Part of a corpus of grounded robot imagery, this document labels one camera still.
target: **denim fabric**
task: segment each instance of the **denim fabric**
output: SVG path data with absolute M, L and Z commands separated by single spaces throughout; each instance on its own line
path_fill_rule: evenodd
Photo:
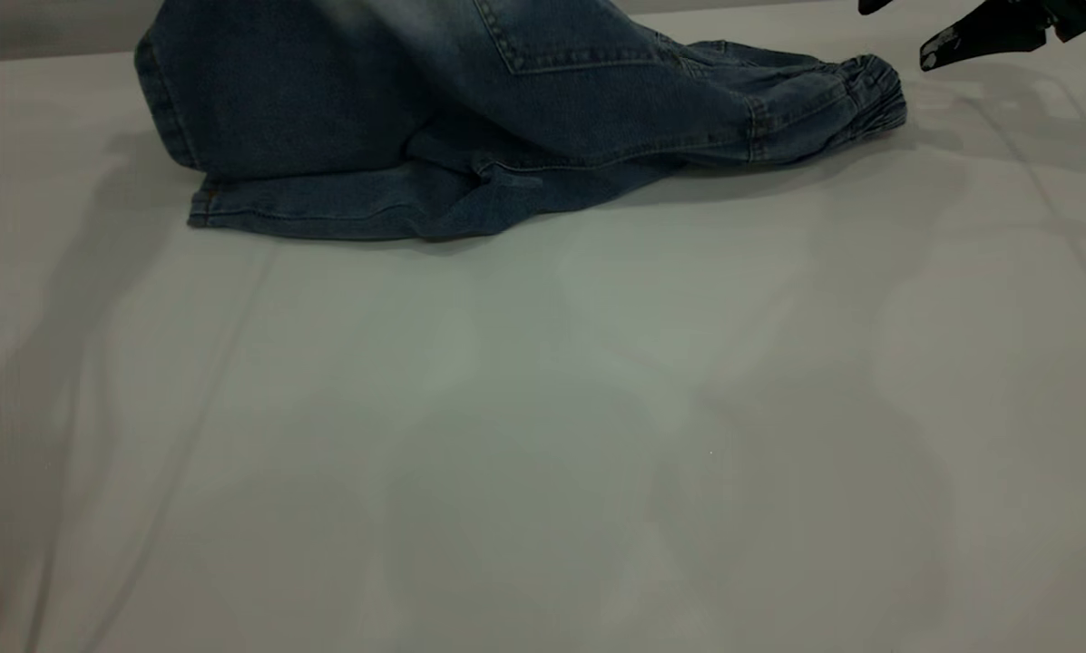
M 135 62 L 206 173 L 190 224 L 306 239 L 496 234 L 907 115 L 873 55 L 682 46 L 609 0 L 165 0 Z

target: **white surface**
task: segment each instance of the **white surface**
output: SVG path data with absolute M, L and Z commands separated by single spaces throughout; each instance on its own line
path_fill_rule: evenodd
M 894 137 L 455 244 L 190 230 L 127 55 L 0 63 L 0 650 L 1086 653 L 1086 36 L 907 4 L 647 21 Z

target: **pocket stitching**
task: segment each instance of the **pocket stitching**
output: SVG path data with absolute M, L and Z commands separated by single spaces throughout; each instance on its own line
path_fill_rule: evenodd
M 633 48 L 571 48 L 555 52 L 530 52 L 515 45 L 488 0 L 473 0 L 473 5 L 498 49 L 502 62 L 512 74 L 550 74 L 617 65 L 649 65 L 659 61 L 654 51 Z

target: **robotic arm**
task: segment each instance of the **robotic arm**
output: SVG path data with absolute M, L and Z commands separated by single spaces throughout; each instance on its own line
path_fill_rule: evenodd
M 858 0 L 862 15 L 892 0 Z M 965 59 L 998 52 L 1032 52 L 1047 45 L 1055 28 L 1060 41 L 1086 32 L 1086 0 L 985 0 L 967 17 L 921 47 L 921 70 L 932 71 Z

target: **back pocket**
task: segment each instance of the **back pocket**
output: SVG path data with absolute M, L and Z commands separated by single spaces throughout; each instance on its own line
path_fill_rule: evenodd
M 513 74 L 656 63 L 647 34 L 609 0 L 473 0 Z

